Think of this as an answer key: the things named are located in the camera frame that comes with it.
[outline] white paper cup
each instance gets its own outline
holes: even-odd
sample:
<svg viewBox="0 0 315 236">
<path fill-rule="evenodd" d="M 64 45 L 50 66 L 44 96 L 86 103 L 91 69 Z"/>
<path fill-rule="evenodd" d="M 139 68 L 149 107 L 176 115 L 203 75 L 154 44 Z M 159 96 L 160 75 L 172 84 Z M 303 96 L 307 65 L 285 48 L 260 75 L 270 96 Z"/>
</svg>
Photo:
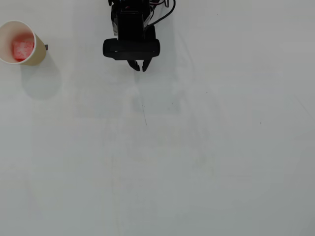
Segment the white paper cup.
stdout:
<svg viewBox="0 0 315 236">
<path fill-rule="evenodd" d="M 23 61 L 13 57 L 12 41 L 20 35 L 29 34 L 30 41 L 34 42 L 31 55 Z M 22 21 L 8 21 L 0 27 L 0 60 L 13 65 L 37 65 L 46 56 L 46 47 L 29 25 Z"/>
</svg>

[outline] pencil mark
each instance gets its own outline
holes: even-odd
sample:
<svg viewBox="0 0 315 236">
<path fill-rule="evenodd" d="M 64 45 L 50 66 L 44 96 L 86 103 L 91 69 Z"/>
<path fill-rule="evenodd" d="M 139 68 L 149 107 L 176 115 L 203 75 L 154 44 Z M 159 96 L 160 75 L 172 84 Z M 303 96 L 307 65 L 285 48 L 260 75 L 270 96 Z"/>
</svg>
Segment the pencil mark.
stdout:
<svg viewBox="0 0 315 236">
<path fill-rule="evenodd" d="M 309 113 L 309 111 L 306 109 L 306 107 L 303 105 L 303 103 L 300 101 L 300 99 L 296 95 L 294 97 L 298 101 L 298 103 L 300 103 L 301 107 L 303 107 L 304 111 L 306 111 L 306 113 L 310 116 L 312 121 L 315 122 L 315 119 L 312 117 L 311 113 Z"/>
<path fill-rule="evenodd" d="M 120 223 L 119 223 L 119 205 L 117 203 L 117 196 L 115 194 L 115 181 L 114 181 L 114 157 L 111 157 L 111 171 L 112 171 L 112 178 L 111 178 L 111 190 L 112 190 L 112 196 L 113 196 L 113 204 L 114 204 L 114 215 L 115 215 L 115 223 L 116 223 L 116 229 L 118 236 L 121 235 L 120 233 Z"/>
<path fill-rule="evenodd" d="M 190 54 L 189 47 L 188 47 L 186 41 L 184 40 L 184 37 L 181 35 L 181 33 L 179 31 L 177 31 L 177 34 L 179 36 L 179 39 L 182 41 L 182 45 L 184 47 L 184 50 L 186 51 L 188 58 L 190 60 L 190 65 L 191 65 L 191 69 L 192 69 L 192 79 L 195 80 L 196 79 L 196 70 L 195 70 L 194 60 Z"/>
<path fill-rule="evenodd" d="M 146 120 L 146 115 L 144 114 L 143 104 L 142 104 L 142 111 L 143 111 L 144 121 L 146 122 L 146 126 L 148 126 L 148 125 L 147 125 L 147 120 Z"/>
</svg>

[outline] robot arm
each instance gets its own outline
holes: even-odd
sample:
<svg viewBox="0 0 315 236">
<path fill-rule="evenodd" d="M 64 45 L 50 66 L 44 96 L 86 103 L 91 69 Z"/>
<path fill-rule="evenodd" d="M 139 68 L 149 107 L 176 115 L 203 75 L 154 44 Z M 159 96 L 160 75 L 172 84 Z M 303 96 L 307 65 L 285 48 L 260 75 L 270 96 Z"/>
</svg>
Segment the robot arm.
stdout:
<svg viewBox="0 0 315 236">
<path fill-rule="evenodd" d="M 160 53 L 154 24 L 149 25 L 157 5 L 169 0 L 109 0 L 112 6 L 113 39 L 105 40 L 103 54 L 115 60 L 127 60 L 136 71 L 140 66 L 136 60 L 143 60 L 146 71 L 152 58 Z"/>
</svg>

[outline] cup rim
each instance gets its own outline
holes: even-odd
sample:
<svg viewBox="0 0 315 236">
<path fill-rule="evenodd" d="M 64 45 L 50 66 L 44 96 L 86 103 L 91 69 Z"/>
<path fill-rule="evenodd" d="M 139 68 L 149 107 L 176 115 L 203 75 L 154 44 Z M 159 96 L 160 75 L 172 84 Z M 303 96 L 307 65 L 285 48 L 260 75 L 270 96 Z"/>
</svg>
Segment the cup rim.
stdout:
<svg viewBox="0 0 315 236">
<path fill-rule="evenodd" d="M 26 23 L 23 22 L 23 21 L 19 21 L 19 20 L 7 21 L 7 22 L 5 22 L 3 25 L 0 26 L 0 29 L 1 29 L 3 26 L 5 26 L 6 24 L 10 23 L 10 22 L 20 22 L 20 23 L 26 25 L 27 27 L 29 27 L 29 29 L 31 30 L 31 32 L 32 32 L 32 34 L 33 34 L 33 37 L 34 37 L 34 49 L 33 49 L 32 53 L 29 55 L 28 58 L 26 58 L 25 60 L 20 61 L 20 62 L 7 62 L 7 61 L 3 60 L 2 58 L 0 58 L 0 60 L 2 60 L 3 62 L 5 62 L 5 63 L 7 63 L 7 64 L 11 64 L 11 65 L 23 64 L 24 62 L 27 62 L 27 61 L 33 56 L 33 54 L 35 53 L 36 46 L 37 46 L 36 34 L 35 34 L 35 32 L 32 30 L 32 28 L 31 28 L 28 24 L 26 24 Z"/>
</svg>

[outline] cable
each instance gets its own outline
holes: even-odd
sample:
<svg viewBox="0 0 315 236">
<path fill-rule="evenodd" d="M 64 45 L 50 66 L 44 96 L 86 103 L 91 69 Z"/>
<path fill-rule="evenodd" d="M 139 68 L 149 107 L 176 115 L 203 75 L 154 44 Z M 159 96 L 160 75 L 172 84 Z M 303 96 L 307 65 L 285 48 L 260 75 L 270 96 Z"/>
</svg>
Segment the cable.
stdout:
<svg viewBox="0 0 315 236">
<path fill-rule="evenodd" d="M 162 2 L 151 2 L 150 5 L 158 6 L 158 5 L 162 5 L 163 3 L 165 3 L 165 0 Z"/>
<path fill-rule="evenodd" d="M 144 29 L 144 32 L 143 34 L 145 35 L 146 34 L 146 31 L 148 30 L 148 28 L 154 26 L 155 24 L 157 24 L 158 22 L 164 20 L 166 17 L 168 17 L 170 14 L 173 13 L 173 11 L 175 10 L 175 7 L 176 7 L 176 0 L 173 0 L 174 1 L 174 4 L 173 4 L 173 8 L 163 17 L 159 18 L 157 21 L 154 21 L 153 23 L 149 24 L 145 29 Z"/>
<path fill-rule="evenodd" d="M 150 20 L 152 20 L 152 18 L 153 18 L 153 16 L 154 16 L 154 8 L 153 8 L 153 7 L 151 7 L 151 9 L 152 9 L 152 11 L 153 11 L 153 14 L 152 14 L 152 16 L 151 16 Z"/>
</svg>

